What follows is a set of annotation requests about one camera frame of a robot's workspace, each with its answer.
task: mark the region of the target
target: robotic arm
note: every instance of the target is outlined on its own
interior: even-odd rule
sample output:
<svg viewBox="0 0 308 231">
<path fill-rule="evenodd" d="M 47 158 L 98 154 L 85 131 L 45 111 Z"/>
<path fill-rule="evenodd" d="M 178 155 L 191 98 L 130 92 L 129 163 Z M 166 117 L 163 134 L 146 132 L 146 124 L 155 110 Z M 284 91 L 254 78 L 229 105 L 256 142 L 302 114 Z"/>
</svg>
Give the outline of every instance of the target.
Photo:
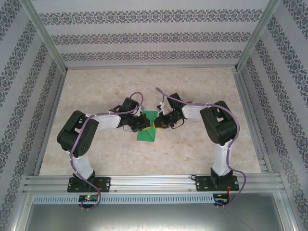
<svg viewBox="0 0 308 231">
<path fill-rule="evenodd" d="M 139 106 L 139 103 L 131 98 L 126 98 L 122 105 L 110 110 L 113 113 L 129 112 Z M 89 114 L 84 114 L 81 111 L 75 111 L 70 116 L 62 130 L 60 131 L 57 142 L 60 143 L 63 150 L 71 152 L 72 147 L 79 135 L 78 130 L 82 128 Z M 106 114 L 98 115 L 90 119 L 82 132 L 78 145 L 73 152 L 73 164 L 79 175 L 88 180 L 92 184 L 95 182 L 95 172 L 90 165 L 87 151 L 89 150 L 94 135 L 97 131 L 108 128 L 120 128 L 125 125 L 130 126 L 133 132 L 144 130 L 151 127 L 151 122 L 146 118 L 145 114 L 141 114 L 139 108 L 136 112 L 127 114 Z M 80 179 L 78 174 L 73 174 L 78 188 L 91 189 L 91 186 Z"/>
<path fill-rule="evenodd" d="M 181 100 L 177 93 L 170 95 L 172 98 Z M 208 136 L 215 144 L 214 163 L 211 168 L 211 182 L 215 188 L 228 182 L 232 177 L 232 171 L 227 165 L 228 145 L 234 139 L 237 127 L 233 118 L 224 110 L 216 107 L 206 107 L 205 105 L 184 104 L 171 98 L 167 99 L 171 108 L 171 112 L 166 114 L 163 103 L 157 106 L 160 111 L 159 117 L 154 121 L 156 128 L 174 128 L 179 120 L 184 124 L 185 119 L 202 119 Z M 222 106 L 229 110 L 224 101 L 218 101 L 216 105 Z M 232 146 L 230 147 L 229 159 L 231 158 Z"/>
</svg>

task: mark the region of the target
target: black mounting plate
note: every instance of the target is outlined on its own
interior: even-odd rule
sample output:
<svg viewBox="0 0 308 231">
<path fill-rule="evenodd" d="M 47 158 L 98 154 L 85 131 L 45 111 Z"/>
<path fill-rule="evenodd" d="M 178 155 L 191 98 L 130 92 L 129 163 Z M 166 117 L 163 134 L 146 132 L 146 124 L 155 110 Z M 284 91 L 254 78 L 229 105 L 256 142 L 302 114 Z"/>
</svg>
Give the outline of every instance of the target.
<svg viewBox="0 0 308 231">
<path fill-rule="evenodd" d="M 100 192 L 102 193 L 107 193 L 109 192 L 109 189 L 110 189 L 110 181 L 111 181 L 111 178 L 110 177 L 95 177 L 95 180 L 94 180 L 94 185 L 96 187 L 99 188 Z M 69 193 L 95 193 L 96 190 L 91 187 L 90 190 L 86 189 L 86 188 L 83 188 L 83 187 L 78 187 L 77 185 L 77 181 L 76 181 L 76 178 L 74 177 L 71 177 L 68 181 L 68 186 L 67 186 L 67 191 Z"/>
<path fill-rule="evenodd" d="M 196 176 L 196 188 L 197 192 L 209 192 L 209 191 L 227 191 L 227 186 L 230 186 L 230 191 L 239 191 L 240 187 L 236 176 L 231 176 L 229 181 L 219 185 L 217 188 L 211 181 L 211 176 Z"/>
</svg>

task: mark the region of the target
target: marble floor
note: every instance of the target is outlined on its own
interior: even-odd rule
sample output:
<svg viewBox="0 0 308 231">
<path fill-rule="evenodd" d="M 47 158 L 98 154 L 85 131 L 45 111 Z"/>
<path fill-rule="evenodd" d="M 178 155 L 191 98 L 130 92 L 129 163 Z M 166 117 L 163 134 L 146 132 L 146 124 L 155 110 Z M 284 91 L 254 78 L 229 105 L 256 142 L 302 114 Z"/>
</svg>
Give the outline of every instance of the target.
<svg viewBox="0 0 308 231">
<path fill-rule="evenodd" d="M 146 110 L 155 110 L 162 100 L 155 87 L 166 94 L 177 92 L 184 101 L 224 100 L 241 125 L 231 165 L 246 173 L 261 172 L 231 69 L 166 68 L 69 70 L 40 175 L 73 173 L 68 154 L 56 137 L 75 110 L 89 114 L 107 112 L 135 91 L 144 94 Z M 175 130 L 157 130 L 155 142 L 137 141 L 137 133 L 122 128 L 103 130 L 96 133 L 88 151 L 97 175 L 209 174 L 213 152 L 203 122 L 194 119 L 186 120 Z"/>
</svg>

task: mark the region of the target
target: wall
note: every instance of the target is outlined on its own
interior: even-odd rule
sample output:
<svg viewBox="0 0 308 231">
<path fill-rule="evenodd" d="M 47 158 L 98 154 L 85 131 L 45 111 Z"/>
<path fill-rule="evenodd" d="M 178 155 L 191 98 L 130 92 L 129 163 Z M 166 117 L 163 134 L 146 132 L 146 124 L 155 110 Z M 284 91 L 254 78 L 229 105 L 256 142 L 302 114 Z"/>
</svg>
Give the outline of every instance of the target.
<svg viewBox="0 0 308 231">
<path fill-rule="evenodd" d="M 282 0 L 242 69 L 271 164 L 308 230 L 308 0 Z"/>
<path fill-rule="evenodd" d="M 17 0 L 0 2 L 0 231 L 32 175 L 63 75 Z"/>
<path fill-rule="evenodd" d="M 68 67 L 236 64 L 269 0 L 34 0 Z"/>
</svg>

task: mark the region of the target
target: green block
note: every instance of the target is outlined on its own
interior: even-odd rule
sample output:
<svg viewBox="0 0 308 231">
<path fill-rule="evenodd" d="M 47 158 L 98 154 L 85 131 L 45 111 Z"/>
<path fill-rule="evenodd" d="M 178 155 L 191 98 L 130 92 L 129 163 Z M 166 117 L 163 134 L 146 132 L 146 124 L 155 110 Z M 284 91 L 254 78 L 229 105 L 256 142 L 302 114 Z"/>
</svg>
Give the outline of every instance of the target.
<svg viewBox="0 0 308 231">
<path fill-rule="evenodd" d="M 143 113 L 145 113 L 145 116 L 150 120 L 151 128 L 144 130 L 144 131 L 138 131 L 137 140 L 154 142 L 156 128 L 154 128 L 153 123 L 154 123 L 154 120 L 157 118 L 158 112 L 157 111 L 144 111 Z"/>
</svg>

